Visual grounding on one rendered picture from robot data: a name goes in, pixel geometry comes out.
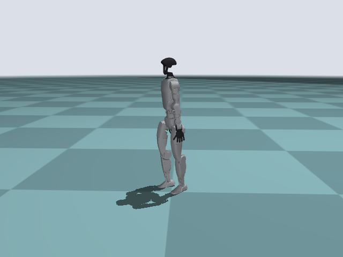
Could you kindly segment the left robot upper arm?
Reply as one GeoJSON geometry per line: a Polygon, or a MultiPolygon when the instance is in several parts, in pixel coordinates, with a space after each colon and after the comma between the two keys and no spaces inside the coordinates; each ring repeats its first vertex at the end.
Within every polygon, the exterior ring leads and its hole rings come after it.
{"type": "Polygon", "coordinates": [[[175,103],[178,103],[180,106],[180,95],[179,95],[180,85],[179,85],[178,81],[172,80],[172,81],[170,81],[169,87],[171,89],[172,98],[174,100],[174,102],[170,105],[170,107],[172,110],[174,110],[174,104],[175,103]]]}

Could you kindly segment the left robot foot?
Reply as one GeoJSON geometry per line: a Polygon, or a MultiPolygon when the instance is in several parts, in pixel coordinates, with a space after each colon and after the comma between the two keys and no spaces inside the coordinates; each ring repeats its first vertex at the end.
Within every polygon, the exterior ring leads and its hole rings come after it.
{"type": "Polygon", "coordinates": [[[186,184],[184,184],[184,186],[183,187],[181,187],[181,186],[177,186],[175,189],[173,189],[172,191],[171,191],[171,194],[179,194],[179,193],[181,193],[182,191],[184,191],[184,190],[187,190],[188,188],[187,188],[187,185],[186,184]]]}

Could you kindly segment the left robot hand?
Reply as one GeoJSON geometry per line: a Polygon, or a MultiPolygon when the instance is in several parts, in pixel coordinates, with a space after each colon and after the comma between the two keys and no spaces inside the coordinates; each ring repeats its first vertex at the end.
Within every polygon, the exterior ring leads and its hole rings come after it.
{"type": "Polygon", "coordinates": [[[176,128],[177,132],[176,132],[176,135],[175,135],[173,140],[175,140],[175,138],[177,137],[177,142],[178,142],[178,139],[179,139],[179,142],[182,142],[183,140],[185,140],[184,133],[182,132],[182,128],[178,130],[176,125],[175,125],[175,128],[176,128]],[[183,137],[183,139],[182,139],[182,137],[183,137]]]}

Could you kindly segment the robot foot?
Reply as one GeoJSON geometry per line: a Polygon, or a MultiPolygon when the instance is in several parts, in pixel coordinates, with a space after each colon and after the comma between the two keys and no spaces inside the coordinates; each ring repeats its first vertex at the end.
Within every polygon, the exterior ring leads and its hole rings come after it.
{"type": "Polygon", "coordinates": [[[173,185],[175,185],[175,182],[171,179],[170,182],[168,181],[168,183],[164,181],[161,185],[158,186],[158,188],[165,188],[173,185]]]}
{"type": "Polygon", "coordinates": [[[184,186],[183,187],[181,187],[181,186],[177,186],[175,189],[173,189],[172,191],[171,191],[171,194],[179,194],[179,193],[181,193],[182,191],[184,191],[184,190],[187,190],[188,188],[187,188],[187,185],[186,184],[184,184],[184,186]]]}

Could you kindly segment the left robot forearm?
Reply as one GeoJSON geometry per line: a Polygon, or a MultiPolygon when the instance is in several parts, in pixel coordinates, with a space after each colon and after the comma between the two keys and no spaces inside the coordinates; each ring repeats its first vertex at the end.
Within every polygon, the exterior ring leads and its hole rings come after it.
{"type": "Polygon", "coordinates": [[[180,118],[181,118],[181,108],[180,108],[180,106],[179,106],[179,104],[178,103],[175,103],[174,104],[174,112],[173,112],[173,114],[174,114],[174,123],[176,124],[176,126],[177,126],[177,129],[179,130],[179,129],[181,129],[182,128],[182,125],[181,125],[181,120],[180,120],[180,118]]]}

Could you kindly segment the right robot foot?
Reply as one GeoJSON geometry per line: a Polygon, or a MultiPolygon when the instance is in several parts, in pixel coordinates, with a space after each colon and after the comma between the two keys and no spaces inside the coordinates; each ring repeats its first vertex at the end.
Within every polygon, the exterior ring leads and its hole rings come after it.
{"type": "Polygon", "coordinates": [[[165,188],[173,185],[175,185],[175,182],[171,179],[170,182],[168,181],[168,183],[164,181],[161,185],[158,186],[158,188],[165,188]]]}

